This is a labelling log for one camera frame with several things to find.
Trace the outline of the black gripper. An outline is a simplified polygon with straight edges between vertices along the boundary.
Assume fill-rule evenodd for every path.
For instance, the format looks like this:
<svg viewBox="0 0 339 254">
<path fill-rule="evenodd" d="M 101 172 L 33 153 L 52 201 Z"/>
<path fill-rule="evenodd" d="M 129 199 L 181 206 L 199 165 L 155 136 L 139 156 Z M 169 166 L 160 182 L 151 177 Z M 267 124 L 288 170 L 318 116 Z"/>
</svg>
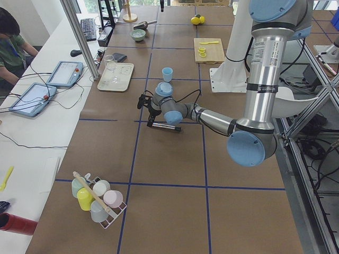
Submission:
<svg viewBox="0 0 339 254">
<path fill-rule="evenodd" d="M 160 115 L 160 107 L 154 101 L 151 99 L 149 104 L 148 104 L 148 111 L 149 111 L 149 118 L 147 122 L 148 127 L 152 127 L 155 117 Z"/>
</svg>

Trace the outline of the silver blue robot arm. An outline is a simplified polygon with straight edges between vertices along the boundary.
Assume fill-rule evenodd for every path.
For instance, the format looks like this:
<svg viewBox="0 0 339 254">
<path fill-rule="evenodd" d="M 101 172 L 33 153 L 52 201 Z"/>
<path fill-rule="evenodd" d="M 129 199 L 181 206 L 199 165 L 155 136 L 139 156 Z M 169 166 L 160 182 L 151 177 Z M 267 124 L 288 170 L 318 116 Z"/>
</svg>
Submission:
<svg viewBox="0 0 339 254">
<path fill-rule="evenodd" d="M 254 38 L 244 116 L 233 119 L 196 103 L 179 103 L 171 84 L 161 82 L 153 96 L 139 102 L 149 110 L 148 126 L 163 115 L 170 125 L 191 119 L 228 137 L 227 151 L 232 160 L 253 167 L 271 157 L 276 150 L 272 112 L 286 43 L 310 33 L 311 1 L 250 1 Z"/>
</svg>

